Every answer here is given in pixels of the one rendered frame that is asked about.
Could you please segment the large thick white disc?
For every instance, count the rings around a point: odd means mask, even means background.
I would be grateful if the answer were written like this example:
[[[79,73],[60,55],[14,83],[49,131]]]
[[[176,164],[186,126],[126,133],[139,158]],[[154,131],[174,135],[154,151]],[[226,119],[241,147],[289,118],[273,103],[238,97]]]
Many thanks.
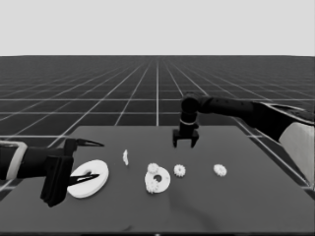
[[[107,164],[99,159],[85,162],[78,166],[71,176],[81,176],[86,174],[98,174],[98,177],[74,186],[69,186],[67,192],[74,198],[84,199],[91,197],[98,192],[106,183],[109,177]]]

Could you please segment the white round carrier with pins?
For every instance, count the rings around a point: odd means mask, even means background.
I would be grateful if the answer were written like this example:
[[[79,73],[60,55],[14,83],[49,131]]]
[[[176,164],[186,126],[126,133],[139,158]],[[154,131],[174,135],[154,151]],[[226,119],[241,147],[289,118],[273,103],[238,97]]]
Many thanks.
[[[145,175],[145,184],[148,181],[156,180],[155,177],[157,175],[161,177],[161,180],[158,181],[158,190],[154,194],[158,194],[158,193],[162,193],[162,192],[166,191],[167,188],[169,187],[170,181],[171,181],[169,172],[165,168],[160,167],[158,169],[158,172],[155,173],[155,174],[151,174],[149,172],[146,173],[146,175]]]

